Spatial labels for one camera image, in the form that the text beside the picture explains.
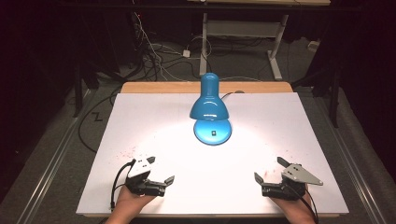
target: hand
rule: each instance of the hand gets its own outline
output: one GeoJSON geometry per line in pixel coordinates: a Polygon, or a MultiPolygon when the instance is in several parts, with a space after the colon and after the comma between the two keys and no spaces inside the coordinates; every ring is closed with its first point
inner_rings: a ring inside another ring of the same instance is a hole
{"type": "MultiPolygon", "coordinates": [[[[282,209],[290,224],[315,224],[311,211],[301,200],[286,201],[276,198],[270,199],[282,209]]],[[[311,206],[311,199],[307,193],[303,196],[303,199],[311,206]]]]}
{"type": "Polygon", "coordinates": [[[127,224],[139,215],[143,207],[151,202],[156,196],[139,196],[132,194],[125,186],[121,187],[116,207],[108,218],[106,224],[127,224]]]}

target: lamp shade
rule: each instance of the lamp shade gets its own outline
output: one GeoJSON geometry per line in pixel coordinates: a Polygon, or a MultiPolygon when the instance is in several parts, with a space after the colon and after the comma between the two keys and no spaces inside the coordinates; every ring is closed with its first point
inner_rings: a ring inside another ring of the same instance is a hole
{"type": "Polygon", "coordinates": [[[219,98],[219,77],[206,73],[201,77],[201,96],[192,106],[190,118],[198,120],[228,119],[227,107],[219,98]]]}
{"type": "Polygon", "coordinates": [[[232,132],[228,110],[219,98],[219,77],[206,73],[201,77],[201,95],[192,106],[190,118],[196,119],[194,134],[201,142],[215,146],[226,142],[232,132]]]}

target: table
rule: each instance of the table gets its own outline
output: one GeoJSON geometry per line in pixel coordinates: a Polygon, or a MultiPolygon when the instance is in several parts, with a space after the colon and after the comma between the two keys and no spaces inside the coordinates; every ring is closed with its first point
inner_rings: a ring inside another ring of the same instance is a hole
{"type": "Polygon", "coordinates": [[[136,155],[156,157],[150,180],[162,182],[175,176],[165,196],[148,204],[141,217],[281,217],[279,208],[262,197],[254,179],[257,172],[266,182],[280,182],[283,167],[276,163],[277,156],[301,163],[324,182],[324,186],[309,187],[320,216],[348,213],[300,99],[289,84],[220,82],[220,95],[245,93],[224,99],[233,135],[217,147],[200,143],[192,131],[195,120],[189,113],[199,87],[199,82],[124,84],[77,214],[108,216],[115,175],[136,155]]]}
{"type": "MultiPolygon", "coordinates": [[[[283,5],[283,6],[328,6],[330,0],[206,0],[207,3],[226,4],[256,4],[256,5],[283,5]]],[[[275,44],[272,50],[268,50],[268,60],[271,65],[275,80],[282,80],[279,66],[276,62],[276,53],[282,40],[289,15],[283,15],[280,22],[258,22],[258,21],[213,21],[207,19],[207,13],[203,17],[202,53],[200,61],[200,75],[206,73],[208,35],[233,35],[253,37],[274,37],[275,44]]]]}

